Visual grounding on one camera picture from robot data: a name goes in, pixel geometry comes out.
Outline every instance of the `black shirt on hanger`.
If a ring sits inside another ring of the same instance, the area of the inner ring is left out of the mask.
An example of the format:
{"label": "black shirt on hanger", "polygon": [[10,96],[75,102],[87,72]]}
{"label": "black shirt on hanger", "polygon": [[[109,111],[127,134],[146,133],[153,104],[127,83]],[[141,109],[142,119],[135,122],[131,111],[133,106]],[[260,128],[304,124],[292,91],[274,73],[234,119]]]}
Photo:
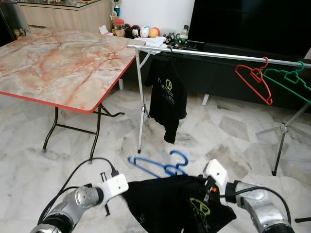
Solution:
{"label": "black shirt on hanger", "polygon": [[174,143],[179,120],[187,115],[187,92],[173,62],[154,58],[145,85],[153,86],[149,117],[165,127],[164,140]]}

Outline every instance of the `green hanger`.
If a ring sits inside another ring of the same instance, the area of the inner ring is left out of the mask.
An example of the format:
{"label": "green hanger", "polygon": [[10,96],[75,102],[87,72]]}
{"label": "green hanger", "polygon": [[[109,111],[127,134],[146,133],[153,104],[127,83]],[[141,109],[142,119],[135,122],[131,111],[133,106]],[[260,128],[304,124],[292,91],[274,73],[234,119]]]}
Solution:
{"label": "green hanger", "polygon": [[[274,79],[272,79],[272,78],[270,78],[270,77],[268,77],[268,76],[266,75],[266,72],[267,72],[267,71],[274,71],[274,72],[276,72],[276,73],[281,73],[281,72],[283,72],[283,73],[285,73],[284,79],[290,81],[290,82],[293,83],[293,84],[297,84],[298,82],[302,82],[303,85],[304,85],[304,87],[305,87],[308,91],[311,92],[311,88],[308,87],[308,86],[306,85],[306,82],[303,81],[303,80],[298,76],[298,72],[302,71],[302,70],[305,68],[305,64],[304,64],[303,62],[299,61],[299,63],[302,65],[302,68],[301,68],[301,69],[297,69],[297,70],[294,70],[294,71],[291,71],[291,72],[288,72],[288,71],[282,70],[282,69],[280,69],[280,70],[277,70],[277,69],[265,69],[265,71],[264,71],[264,73],[263,73],[263,76],[264,76],[265,78],[267,78],[267,79],[269,79],[269,80],[275,82],[276,84],[278,84],[278,85],[284,87],[286,90],[292,92],[293,94],[295,94],[296,96],[300,97],[300,98],[303,99],[304,101],[306,101],[306,102],[308,102],[308,103],[311,103],[311,99],[308,100],[308,99],[304,98],[304,97],[301,96],[300,94],[294,92],[293,90],[289,89],[288,87],[284,86],[283,84],[280,84],[280,83],[277,82],[276,80],[274,80]],[[290,75],[290,74],[296,74],[296,78],[297,78],[297,79],[296,79],[295,81],[293,81],[293,80],[287,78],[287,75]]]}

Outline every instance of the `red table edge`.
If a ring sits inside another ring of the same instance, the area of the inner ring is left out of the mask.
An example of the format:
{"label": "red table edge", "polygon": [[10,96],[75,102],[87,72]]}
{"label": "red table edge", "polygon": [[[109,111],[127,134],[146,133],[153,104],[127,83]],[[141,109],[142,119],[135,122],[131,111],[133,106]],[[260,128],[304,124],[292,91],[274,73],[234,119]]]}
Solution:
{"label": "red table edge", "polygon": [[127,66],[124,68],[124,70],[122,71],[122,73],[118,76],[118,78],[112,83],[112,85],[109,87],[109,89],[106,91],[106,93],[103,95],[103,97],[98,101],[98,103],[91,109],[91,110],[83,110],[83,109],[78,109],[78,108],[73,108],[73,107],[69,107],[69,106],[65,106],[65,105],[61,105],[61,104],[55,104],[55,103],[51,103],[51,102],[47,102],[44,100],[36,100],[36,99],[32,99],[30,97],[25,97],[25,96],[19,96],[19,95],[15,95],[12,93],[7,93],[7,92],[2,92],[0,91],[0,94],[2,95],[6,95],[6,96],[11,96],[11,97],[15,97],[15,98],[19,98],[19,99],[23,99],[23,100],[29,100],[29,101],[33,101],[33,102],[38,102],[38,103],[42,103],[42,104],[46,104],[46,105],[51,105],[54,107],[59,107],[59,108],[64,108],[64,109],[68,109],[68,110],[73,110],[76,112],[80,112],[80,113],[93,113],[95,111],[95,109],[98,107],[98,105],[100,105],[100,103],[104,100],[104,98],[109,94],[109,92],[111,91],[111,89],[115,86],[115,84],[117,83],[117,81],[121,78],[121,76],[124,74],[124,72],[129,68],[129,66],[133,63],[133,61],[136,59],[136,56],[134,56],[132,58],[132,60],[129,62],[129,64],[127,64]]}

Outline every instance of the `bottle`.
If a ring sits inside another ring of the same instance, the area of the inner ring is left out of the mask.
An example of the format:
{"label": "bottle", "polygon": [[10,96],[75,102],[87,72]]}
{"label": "bottle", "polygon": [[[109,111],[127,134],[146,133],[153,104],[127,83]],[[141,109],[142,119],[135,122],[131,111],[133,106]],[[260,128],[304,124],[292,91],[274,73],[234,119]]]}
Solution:
{"label": "bottle", "polygon": [[116,36],[125,37],[125,25],[123,19],[115,19],[114,28],[116,31]]}

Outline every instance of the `black cable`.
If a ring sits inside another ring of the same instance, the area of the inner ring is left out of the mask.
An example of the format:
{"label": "black cable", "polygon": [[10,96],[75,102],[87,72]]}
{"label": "black cable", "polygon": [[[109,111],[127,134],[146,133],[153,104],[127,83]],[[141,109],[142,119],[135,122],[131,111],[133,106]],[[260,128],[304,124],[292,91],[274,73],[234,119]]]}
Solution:
{"label": "black cable", "polygon": [[[109,163],[109,165],[111,166],[111,174],[112,176],[118,174],[118,171],[116,171],[115,167],[112,165],[112,163],[108,160],[108,159],[105,159],[105,158],[101,158],[101,157],[95,157],[93,158],[93,160],[96,160],[96,159],[100,159],[100,160],[105,160],[106,162]],[[92,161],[90,159],[87,159],[83,162],[81,162],[76,168],[75,170],[73,170],[73,172],[69,175],[68,179],[66,180],[66,182],[64,183],[64,185],[62,186],[62,188],[59,190],[59,192],[56,194],[56,196],[48,203],[48,205],[44,208],[44,210],[42,211],[40,217],[39,217],[39,220],[38,220],[38,225],[43,221],[43,219],[45,218],[45,216],[47,215],[48,211],[51,209],[51,207],[54,205],[55,201],[57,200],[57,198],[62,195],[65,191],[69,190],[69,189],[72,189],[72,188],[77,188],[76,186],[71,186],[69,188],[66,188],[66,185],[69,183],[70,179],[72,178],[72,176],[74,175],[74,173],[83,165],[85,164],[86,162],[89,162],[89,161]]]}
{"label": "black cable", "polygon": [[232,193],[232,194],[218,195],[218,194],[209,193],[209,195],[211,197],[227,198],[227,197],[234,197],[234,196],[242,194],[242,193],[246,193],[246,192],[250,192],[250,191],[254,191],[254,190],[259,190],[259,189],[267,190],[267,191],[273,193],[274,195],[276,195],[278,198],[280,198],[280,200],[283,202],[285,210],[286,210],[287,220],[288,220],[288,222],[290,224],[292,224],[290,209],[288,208],[288,205],[287,205],[286,201],[284,200],[284,198],[279,193],[277,193],[276,191],[274,191],[274,190],[272,190],[270,188],[257,186],[257,187],[251,187],[251,188],[242,189],[242,190],[240,190],[238,192],[235,192],[235,193]]}

